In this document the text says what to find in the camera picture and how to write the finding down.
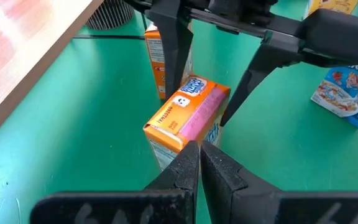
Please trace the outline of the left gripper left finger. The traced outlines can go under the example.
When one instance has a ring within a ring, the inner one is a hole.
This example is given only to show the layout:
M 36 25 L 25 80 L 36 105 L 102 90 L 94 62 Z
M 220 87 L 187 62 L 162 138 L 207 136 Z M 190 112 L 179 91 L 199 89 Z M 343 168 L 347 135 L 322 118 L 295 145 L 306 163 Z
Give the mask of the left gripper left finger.
M 38 224 L 194 223 L 200 149 L 190 141 L 143 190 L 59 192 L 38 201 Z

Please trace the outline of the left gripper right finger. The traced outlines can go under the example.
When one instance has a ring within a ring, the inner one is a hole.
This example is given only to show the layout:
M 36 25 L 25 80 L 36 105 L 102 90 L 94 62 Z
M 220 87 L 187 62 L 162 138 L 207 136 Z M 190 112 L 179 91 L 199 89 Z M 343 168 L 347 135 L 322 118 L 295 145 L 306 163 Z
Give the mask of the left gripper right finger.
M 354 223 L 358 191 L 285 191 L 209 142 L 200 149 L 212 223 Z

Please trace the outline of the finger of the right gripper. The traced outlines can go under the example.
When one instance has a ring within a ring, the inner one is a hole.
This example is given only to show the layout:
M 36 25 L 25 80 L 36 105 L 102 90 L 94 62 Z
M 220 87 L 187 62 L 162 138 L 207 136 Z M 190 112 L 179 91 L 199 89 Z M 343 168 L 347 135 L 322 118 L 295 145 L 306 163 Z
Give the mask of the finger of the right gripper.
M 193 39 L 189 30 L 189 12 L 182 0 L 156 0 L 146 16 L 158 28 L 165 61 L 165 97 L 170 98 L 180 87 Z
M 226 125 L 252 90 L 276 68 L 299 63 L 299 48 L 300 39 L 297 37 L 280 32 L 266 32 L 231 99 L 228 101 L 221 119 L 221 126 Z

